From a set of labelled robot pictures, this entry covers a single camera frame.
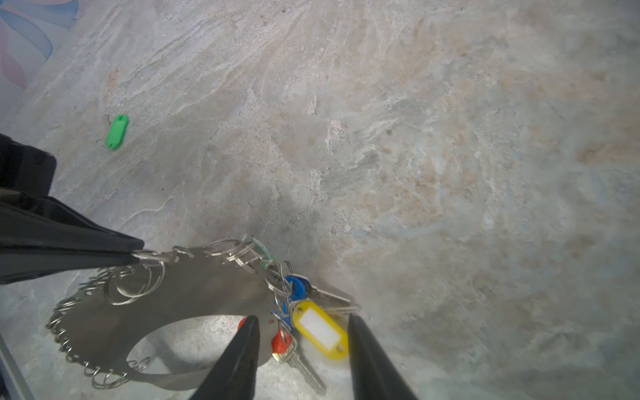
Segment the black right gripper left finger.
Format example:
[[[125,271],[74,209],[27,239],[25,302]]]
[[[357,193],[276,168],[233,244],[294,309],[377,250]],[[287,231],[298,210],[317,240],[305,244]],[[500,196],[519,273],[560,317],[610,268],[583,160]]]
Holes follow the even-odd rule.
[[[258,318],[248,316],[190,399],[253,399],[260,338]]]

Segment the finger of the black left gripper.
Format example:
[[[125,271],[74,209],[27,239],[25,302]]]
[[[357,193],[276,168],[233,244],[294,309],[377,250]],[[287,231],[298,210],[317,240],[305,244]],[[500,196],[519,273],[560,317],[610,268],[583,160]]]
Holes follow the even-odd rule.
[[[144,241],[103,228],[51,197],[1,191],[1,260],[10,265],[126,265]]]
[[[131,253],[1,253],[1,285],[67,271],[127,266],[138,261]]]

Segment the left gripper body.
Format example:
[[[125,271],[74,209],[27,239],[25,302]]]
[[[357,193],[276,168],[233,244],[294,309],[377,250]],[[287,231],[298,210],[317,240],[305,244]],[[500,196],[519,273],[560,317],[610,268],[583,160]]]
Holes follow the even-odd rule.
[[[41,198],[49,195],[55,156],[1,135],[1,187]]]

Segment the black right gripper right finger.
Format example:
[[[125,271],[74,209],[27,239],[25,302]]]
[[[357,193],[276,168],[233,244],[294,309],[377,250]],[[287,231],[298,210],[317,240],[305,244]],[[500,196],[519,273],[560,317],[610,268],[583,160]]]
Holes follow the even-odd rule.
[[[348,347],[355,399],[418,399],[360,316],[348,319]]]

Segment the green key tag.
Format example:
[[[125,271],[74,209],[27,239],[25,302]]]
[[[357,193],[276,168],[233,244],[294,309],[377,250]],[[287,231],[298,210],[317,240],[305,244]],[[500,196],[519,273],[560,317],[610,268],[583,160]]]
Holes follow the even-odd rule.
[[[128,123],[129,118],[126,114],[120,114],[114,118],[104,141],[105,148],[116,149],[122,144]]]

